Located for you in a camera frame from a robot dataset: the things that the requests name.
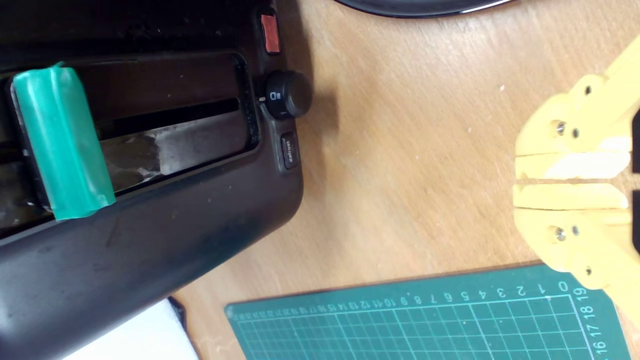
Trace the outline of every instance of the cancel button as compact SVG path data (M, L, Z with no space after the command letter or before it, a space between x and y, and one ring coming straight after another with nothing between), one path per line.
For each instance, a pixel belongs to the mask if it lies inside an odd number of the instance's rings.
M294 133L286 133L280 138L284 167L292 169L298 166L300 155L298 154L298 139Z

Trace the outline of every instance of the yellow 3d printed part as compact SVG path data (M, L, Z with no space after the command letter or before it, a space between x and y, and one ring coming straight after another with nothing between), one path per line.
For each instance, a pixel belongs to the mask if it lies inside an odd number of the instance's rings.
M516 141L517 179L610 179L631 159L640 109L640 38L602 75L553 96ZM627 198L610 184L525 184L513 189L515 224L551 268L603 289L640 325L640 254Z

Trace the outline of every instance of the black knob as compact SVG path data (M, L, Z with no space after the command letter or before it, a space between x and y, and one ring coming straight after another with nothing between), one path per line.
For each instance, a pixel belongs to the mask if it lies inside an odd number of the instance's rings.
M265 103L271 116L291 119L304 116L314 93L306 76L295 71L276 71L267 78Z

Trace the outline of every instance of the grid lines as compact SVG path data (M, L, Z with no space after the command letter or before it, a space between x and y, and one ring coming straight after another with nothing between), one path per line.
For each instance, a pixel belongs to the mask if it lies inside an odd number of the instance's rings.
M254 359L592 359L569 295L238 321Z

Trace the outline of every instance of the black round object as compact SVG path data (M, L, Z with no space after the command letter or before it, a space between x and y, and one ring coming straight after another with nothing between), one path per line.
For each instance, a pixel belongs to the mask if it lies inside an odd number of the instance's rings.
M388 17L439 17L507 3L510 0L336 0L350 8Z
M313 88L303 74L276 71L267 78L266 105L276 119L301 117L311 108Z

